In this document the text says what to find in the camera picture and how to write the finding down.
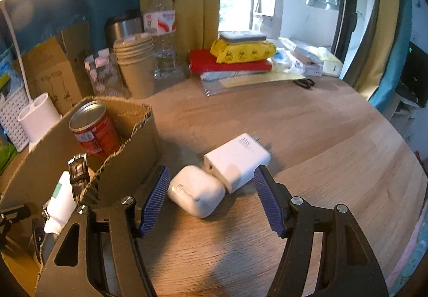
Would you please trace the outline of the black wrist watch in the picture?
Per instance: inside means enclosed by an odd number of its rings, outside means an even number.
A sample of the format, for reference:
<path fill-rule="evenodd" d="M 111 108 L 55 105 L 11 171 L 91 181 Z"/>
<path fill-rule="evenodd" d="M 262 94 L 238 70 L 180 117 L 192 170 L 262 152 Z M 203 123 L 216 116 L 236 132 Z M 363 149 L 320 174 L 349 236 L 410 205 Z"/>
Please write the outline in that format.
<path fill-rule="evenodd" d="M 72 197 L 75 203 L 78 204 L 82 191 L 87 187 L 90 181 L 87 153 L 76 154 L 68 161 L 67 165 L 72 189 Z"/>

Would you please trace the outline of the white pill bottle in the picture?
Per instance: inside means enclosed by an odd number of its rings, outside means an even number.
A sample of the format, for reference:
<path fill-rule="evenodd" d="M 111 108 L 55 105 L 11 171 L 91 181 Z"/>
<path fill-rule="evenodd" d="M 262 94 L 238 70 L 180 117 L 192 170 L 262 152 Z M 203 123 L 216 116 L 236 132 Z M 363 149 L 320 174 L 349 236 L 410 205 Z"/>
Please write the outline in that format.
<path fill-rule="evenodd" d="M 44 205 L 44 233 L 59 235 L 74 212 L 76 203 L 72 194 L 70 174 L 64 171 L 49 201 Z"/>

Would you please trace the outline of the stainless steel thermos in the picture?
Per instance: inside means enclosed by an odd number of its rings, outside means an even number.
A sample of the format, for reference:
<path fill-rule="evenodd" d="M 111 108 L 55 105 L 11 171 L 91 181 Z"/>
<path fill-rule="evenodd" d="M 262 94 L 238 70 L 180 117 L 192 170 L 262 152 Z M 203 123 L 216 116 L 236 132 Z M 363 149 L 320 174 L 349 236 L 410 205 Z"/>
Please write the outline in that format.
<path fill-rule="evenodd" d="M 109 18 L 105 23 L 105 38 L 108 48 L 120 38 L 142 33 L 143 20 L 140 10 L 126 10 L 124 14 Z"/>

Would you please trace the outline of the cardboard box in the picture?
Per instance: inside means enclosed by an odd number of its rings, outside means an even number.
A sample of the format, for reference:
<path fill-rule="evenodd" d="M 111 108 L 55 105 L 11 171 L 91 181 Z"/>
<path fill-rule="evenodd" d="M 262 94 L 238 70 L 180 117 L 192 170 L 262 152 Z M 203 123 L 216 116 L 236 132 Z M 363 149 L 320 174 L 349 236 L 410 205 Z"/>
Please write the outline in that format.
<path fill-rule="evenodd" d="M 170 174 L 160 165 L 160 137 L 149 105 L 118 97 L 78 102 L 17 168 L 1 197 L 1 209 L 20 205 L 39 213 L 68 162 L 83 151 L 72 132 L 80 113 L 107 110 L 122 142 L 108 157 L 91 157 L 94 176 L 78 197 L 36 283 L 37 296 L 109 296 L 102 239 L 109 236 L 122 296 L 154 296 L 138 242 L 155 226 Z"/>

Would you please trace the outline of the clear plastic water bottle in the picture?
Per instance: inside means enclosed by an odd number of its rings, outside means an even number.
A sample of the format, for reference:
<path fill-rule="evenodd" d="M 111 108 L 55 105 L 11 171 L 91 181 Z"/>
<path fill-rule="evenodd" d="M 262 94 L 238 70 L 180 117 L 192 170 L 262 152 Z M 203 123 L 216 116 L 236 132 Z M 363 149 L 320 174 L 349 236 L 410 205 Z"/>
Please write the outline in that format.
<path fill-rule="evenodd" d="M 175 8 L 172 0 L 149 0 L 143 14 L 144 31 L 152 35 L 153 53 L 157 60 L 155 77 L 167 77 L 175 73 Z"/>

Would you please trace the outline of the brown lamp packaging box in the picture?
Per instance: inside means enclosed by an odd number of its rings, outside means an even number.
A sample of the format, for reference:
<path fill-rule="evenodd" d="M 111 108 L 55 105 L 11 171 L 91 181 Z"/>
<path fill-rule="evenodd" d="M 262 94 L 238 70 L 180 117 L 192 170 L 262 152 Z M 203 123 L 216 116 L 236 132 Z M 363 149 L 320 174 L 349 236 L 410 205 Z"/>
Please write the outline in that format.
<path fill-rule="evenodd" d="M 90 55 L 87 22 L 62 29 L 55 36 L 22 55 L 32 97 L 47 93 L 59 114 L 64 115 L 80 100 L 93 95 L 84 60 Z"/>

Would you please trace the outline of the white power adapter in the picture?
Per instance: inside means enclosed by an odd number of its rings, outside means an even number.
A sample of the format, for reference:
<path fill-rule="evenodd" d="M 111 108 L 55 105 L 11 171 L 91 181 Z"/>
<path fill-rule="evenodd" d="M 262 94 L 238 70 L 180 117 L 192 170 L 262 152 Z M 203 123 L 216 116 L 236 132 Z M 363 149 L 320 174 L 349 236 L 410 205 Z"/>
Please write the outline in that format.
<path fill-rule="evenodd" d="M 213 149 L 203 157 L 206 170 L 233 194 L 253 179 L 256 167 L 268 166 L 271 154 L 248 133 Z"/>

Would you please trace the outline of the grey box on wipes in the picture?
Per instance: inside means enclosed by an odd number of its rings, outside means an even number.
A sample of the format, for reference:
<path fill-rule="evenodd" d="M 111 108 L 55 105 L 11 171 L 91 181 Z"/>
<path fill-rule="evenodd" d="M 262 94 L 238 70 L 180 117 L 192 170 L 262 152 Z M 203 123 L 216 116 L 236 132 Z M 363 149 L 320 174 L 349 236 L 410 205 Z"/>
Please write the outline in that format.
<path fill-rule="evenodd" d="M 221 31 L 219 38 L 229 44 L 265 41 L 267 35 L 255 30 Z"/>

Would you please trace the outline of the green bag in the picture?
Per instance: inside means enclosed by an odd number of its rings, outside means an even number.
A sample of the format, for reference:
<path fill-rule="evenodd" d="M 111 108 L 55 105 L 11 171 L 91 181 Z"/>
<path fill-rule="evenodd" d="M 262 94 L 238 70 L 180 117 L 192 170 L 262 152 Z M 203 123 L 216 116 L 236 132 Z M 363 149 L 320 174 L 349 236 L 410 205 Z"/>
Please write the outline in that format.
<path fill-rule="evenodd" d="M 0 141 L 0 173 L 9 165 L 9 163 L 16 157 L 17 150 L 15 146 L 9 142 L 7 137 L 1 136 Z"/>

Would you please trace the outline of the black scissors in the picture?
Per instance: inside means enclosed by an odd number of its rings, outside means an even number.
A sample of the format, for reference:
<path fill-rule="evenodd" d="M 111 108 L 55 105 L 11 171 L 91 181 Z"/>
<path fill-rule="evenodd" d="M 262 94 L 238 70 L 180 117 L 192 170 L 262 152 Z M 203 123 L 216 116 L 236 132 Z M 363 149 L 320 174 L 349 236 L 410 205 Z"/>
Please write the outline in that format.
<path fill-rule="evenodd" d="M 315 85 L 314 81 L 310 78 L 294 80 L 294 84 L 305 89 L 311 89 Z"/>

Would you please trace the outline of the red book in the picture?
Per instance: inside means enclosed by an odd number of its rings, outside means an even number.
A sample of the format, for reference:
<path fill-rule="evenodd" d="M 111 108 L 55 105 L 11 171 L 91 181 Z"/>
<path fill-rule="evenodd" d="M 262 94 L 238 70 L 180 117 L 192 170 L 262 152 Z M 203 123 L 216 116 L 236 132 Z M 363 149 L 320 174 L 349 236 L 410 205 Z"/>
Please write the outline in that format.
<path fill-rule="evenodd" d="M 208 49 L 191 50 L 187 54 L 189 70 L 195 74 L 220 71 L 271 71 L 272 65 L 268 60 L 243 63 L 217 63 L 216 58 Z"/>

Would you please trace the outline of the white plastic basket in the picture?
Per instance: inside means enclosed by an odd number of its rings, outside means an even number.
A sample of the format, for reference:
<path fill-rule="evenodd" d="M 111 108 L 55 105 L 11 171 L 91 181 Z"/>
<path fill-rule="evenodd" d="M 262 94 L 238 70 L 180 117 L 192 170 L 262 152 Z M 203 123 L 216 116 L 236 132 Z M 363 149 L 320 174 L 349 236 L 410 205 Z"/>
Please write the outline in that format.
<path fill-rule="evenodd" d="M 17 152 L 20 153 L 28 144 L 29 138 L 23 127 L 18 122 L 18 116 L 29 104 L 25 87 L 21 86 L 9 99 L 1 105 L 1 127 L 4 128 L 7 137 L 12 142 Z"/>

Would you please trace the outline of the white earbuds case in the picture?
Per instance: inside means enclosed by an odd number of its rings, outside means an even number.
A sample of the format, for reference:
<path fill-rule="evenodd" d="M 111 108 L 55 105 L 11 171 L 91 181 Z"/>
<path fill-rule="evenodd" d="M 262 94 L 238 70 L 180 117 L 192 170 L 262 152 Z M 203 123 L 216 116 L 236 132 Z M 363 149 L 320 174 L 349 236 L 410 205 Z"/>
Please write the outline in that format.
<path fill-rule="evenodd" d="M 167 195 L 193 217 L 210 216 L 225 197 L 223 184 L 194 165 L 182 168 L 170 181 Z"/>

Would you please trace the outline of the red tin can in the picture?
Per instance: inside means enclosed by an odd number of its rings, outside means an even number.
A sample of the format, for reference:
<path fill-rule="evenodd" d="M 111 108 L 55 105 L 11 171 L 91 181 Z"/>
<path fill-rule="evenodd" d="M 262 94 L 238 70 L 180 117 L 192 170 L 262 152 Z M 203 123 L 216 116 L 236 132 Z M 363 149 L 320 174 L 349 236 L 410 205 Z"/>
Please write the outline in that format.
<path fill-rule="evenodd" d="M 122 144 L 107 105 L 100 100 L 80 107 L 71 116 L 69 129 L 87 154 L 102 160 L 117 152 Z"/>

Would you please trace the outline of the stack of paper cups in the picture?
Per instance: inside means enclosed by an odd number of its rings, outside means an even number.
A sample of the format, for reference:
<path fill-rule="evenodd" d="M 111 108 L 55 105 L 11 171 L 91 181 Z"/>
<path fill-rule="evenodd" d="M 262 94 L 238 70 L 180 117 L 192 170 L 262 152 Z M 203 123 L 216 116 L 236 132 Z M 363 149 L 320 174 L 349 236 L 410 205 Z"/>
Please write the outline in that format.
<path fill-rule="evenodd" d="M 138 33 L 120 38 L 113 43 L 113 51 L 131 96 L 144 99 L 153 95 L 156 59 L 152 36 Z"/>

